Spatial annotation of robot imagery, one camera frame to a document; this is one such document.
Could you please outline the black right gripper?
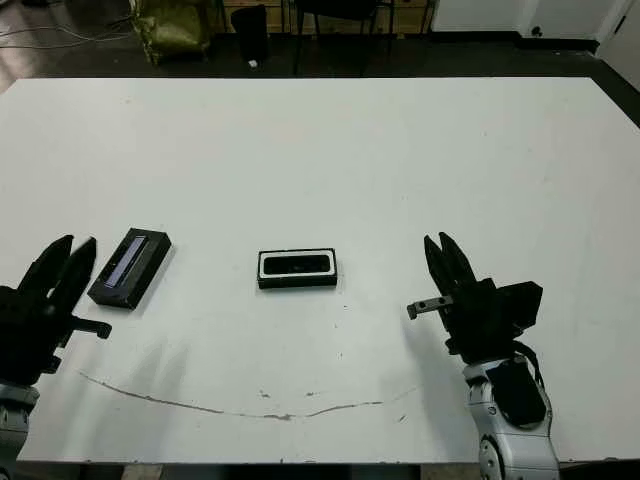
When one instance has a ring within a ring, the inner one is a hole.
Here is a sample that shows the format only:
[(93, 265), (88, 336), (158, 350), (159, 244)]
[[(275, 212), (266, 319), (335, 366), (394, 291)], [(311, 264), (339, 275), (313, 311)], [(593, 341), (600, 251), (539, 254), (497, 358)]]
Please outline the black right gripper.
[(515, 356), (511, 314), (516, 284), (503, 287), (492, 279), (475, 280), (470, 262), (456, 241), (438, 234), (440, 246), (428, 235), (424, 251), (428, 271), (440, 295), (407, 306), (410, 319), (436, 311), (449, 338), (448, 352), (467, 364), (484, 363)]

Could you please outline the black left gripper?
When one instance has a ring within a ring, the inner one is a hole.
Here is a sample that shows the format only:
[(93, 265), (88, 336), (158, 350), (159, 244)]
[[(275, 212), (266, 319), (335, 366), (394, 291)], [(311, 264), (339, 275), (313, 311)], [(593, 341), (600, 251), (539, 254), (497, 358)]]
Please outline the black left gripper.
[(1, 288), (1, 380), (32, 386), (54, 374), (75, 331), (109, 337), (112, 327), (72, 312), (93, 272), (97, 241), (89, 237), (71, 252), (72, 235), (53, 241), (30, 265), (18, 290)]

